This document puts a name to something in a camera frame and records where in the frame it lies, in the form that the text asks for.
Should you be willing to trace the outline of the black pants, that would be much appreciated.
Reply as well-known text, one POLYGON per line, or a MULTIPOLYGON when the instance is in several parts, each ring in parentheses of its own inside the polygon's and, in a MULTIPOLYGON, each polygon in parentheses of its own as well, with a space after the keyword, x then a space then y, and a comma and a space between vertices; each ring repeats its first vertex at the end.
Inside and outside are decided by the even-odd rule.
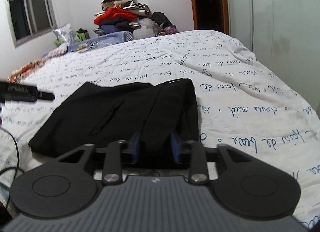
POLYGON ((174 162, 171 138, 199 138, 195 88, 190 79, 158 85, 128 83, 101 87, 84 83, 29 142, 35 153, 56 158, 83 144, 106 147, 139 136, 138 161, 150 168, 174 162))

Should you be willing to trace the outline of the floral orange blanket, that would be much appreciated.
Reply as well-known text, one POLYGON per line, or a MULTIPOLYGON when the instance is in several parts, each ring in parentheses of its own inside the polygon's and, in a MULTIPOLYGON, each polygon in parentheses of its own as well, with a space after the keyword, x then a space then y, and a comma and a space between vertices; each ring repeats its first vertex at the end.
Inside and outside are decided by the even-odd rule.
POLYGON ((43 67, 47 61, 48 61, 48 58, 42 58, 39 60, 32 61, 24 65, 23 67, 13 71, 11 75, 7 78, 7 81, 10 83, 20 83, 26 77, 31 75, 31 73, 43 67))

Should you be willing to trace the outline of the pink checkered pillow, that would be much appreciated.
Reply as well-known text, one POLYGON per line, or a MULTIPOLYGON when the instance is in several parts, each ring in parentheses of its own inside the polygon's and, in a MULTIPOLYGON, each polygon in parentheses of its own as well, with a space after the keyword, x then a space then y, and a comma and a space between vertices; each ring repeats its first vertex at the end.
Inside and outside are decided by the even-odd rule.
POLYGON ((54 58, 54 57, 60 57, 67 53, 67 44, 62 43, 59 47, 51 50, 48 54, 44 55, 43 58, 54 58))

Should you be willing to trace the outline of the blue floral white pillow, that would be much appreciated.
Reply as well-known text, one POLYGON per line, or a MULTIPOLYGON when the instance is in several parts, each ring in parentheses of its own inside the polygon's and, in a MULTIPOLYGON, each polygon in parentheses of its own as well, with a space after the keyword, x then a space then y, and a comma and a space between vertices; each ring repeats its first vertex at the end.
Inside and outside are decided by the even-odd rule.
POLYGON ((66 23, 62 27, 54 29, 53 33, 61 43, 66 43, 67 45, 80 41, 70 23, 66 23))

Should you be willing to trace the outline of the white quilt with blue script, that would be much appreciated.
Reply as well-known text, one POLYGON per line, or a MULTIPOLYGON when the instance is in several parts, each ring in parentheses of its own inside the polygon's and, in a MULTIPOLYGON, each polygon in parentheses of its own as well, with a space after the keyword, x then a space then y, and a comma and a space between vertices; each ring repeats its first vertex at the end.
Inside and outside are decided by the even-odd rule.
POLYGON ((211 30, 147 38, 52 58, 25 79, 54 92, 53 102, 3 107, 1 167, 42 163, 29 140, 53 110, 85 82, 117 86, 193 81, 206 146, 226 143, 291 174, 302 195, 295 217, 319 221, 319 117, 303 97, 255 58, 240 41, 211 30))

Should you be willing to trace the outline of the green plastic stool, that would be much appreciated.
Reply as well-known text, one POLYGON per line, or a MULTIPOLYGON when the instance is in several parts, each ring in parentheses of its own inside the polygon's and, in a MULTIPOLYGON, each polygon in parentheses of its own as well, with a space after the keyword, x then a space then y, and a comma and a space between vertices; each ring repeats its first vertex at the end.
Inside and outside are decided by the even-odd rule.
POLYGON ((90 36, 87 30, 80 28, 76 32, 76 36, 79 38, 80 41, 89 40, 90 36))

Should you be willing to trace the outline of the blue dotted bed sheet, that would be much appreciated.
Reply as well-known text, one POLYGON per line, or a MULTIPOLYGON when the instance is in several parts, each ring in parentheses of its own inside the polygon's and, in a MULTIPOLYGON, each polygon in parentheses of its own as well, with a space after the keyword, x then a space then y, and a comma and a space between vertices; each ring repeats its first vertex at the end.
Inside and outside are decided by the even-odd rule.
POLYGON ((131 34, 131 32, 129 31, 113 32, 103 36, 90 38, 88 40, 70 44, 67 48, 67 53, 76 52, 79 48, 85 48, 89 50, 104 48, 104 47, 109 47, 111 45, 129 42, 132 40, 133 40, 133 34, 131 34))

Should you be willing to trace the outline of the pile of clothes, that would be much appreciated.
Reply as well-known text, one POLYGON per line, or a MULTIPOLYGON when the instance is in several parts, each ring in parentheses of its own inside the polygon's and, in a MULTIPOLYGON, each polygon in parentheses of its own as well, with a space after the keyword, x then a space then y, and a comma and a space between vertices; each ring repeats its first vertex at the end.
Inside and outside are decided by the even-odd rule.
POLYGON ((94 33, 103 36, 127 31, 135 40, 178 33, 176 25, 162 12, 152 12, 137 0, 103 0, 94 14, 94 33))

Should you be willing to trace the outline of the white wardrobe with flower decals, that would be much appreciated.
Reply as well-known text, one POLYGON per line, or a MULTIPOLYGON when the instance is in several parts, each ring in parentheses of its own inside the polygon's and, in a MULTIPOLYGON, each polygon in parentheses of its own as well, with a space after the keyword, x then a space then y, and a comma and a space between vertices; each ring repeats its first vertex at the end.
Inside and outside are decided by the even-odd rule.
POLYGON ((319 110, 319 0, 228 0, 231 36, 319 110))

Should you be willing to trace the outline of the window with grey frame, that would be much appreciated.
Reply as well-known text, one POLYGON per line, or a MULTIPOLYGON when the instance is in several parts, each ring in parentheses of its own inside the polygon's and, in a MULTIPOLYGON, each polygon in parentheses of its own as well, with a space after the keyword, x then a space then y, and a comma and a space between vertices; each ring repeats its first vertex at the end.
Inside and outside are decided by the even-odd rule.
POLYGON ((19 47, 56 29, 52 0, 6 0, 14 47, 19 47))

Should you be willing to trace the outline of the wooden door frame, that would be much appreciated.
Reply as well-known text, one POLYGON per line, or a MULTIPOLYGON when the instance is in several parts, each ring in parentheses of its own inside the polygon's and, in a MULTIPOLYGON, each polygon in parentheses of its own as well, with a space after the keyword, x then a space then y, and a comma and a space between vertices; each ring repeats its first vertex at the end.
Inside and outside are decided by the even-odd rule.
POLYGON ((229 34, 228 0, 191 0, 194 29, 229 34))

